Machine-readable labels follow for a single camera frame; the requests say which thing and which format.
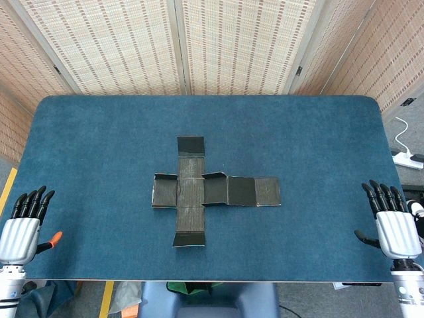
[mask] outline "white robotic hand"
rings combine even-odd
[[[54,191],[41,199],[46,187],[22,194],[6,221],[0,238],[0,317],[14,317],[27,276],[23,266],[36,254],[53,248],[62,237],[57,232],[50,242],[38,244],[38,236]]]
[[[376,220],[378,240],[365,237],[359,230],[355,235],[363,243],[381,248],[393,260],[390,269],[398,301],[405,318],[424,317],[424,272],[413,259],[421,254],[421,245],[414,216],[398,189],[370,180],[362,184]]]

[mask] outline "woven folding screen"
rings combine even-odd
[[[180,94],[166,0],[21,0],[84,94]]]
[[[290,93],[319,95],[373,0],[327,0]]]
[[[1,6],[0,84],[29,111],[35,111],[43,97],[69,93]]]
[[[0,154],[14,163],[21,161],[32,117],[0,93]]]
[[[314,5],[182,0],[191,93],[281,93]]]
[[[424,2],[377,0],[375,6],[325,93],[370,96],[384,112],[424,80]]]

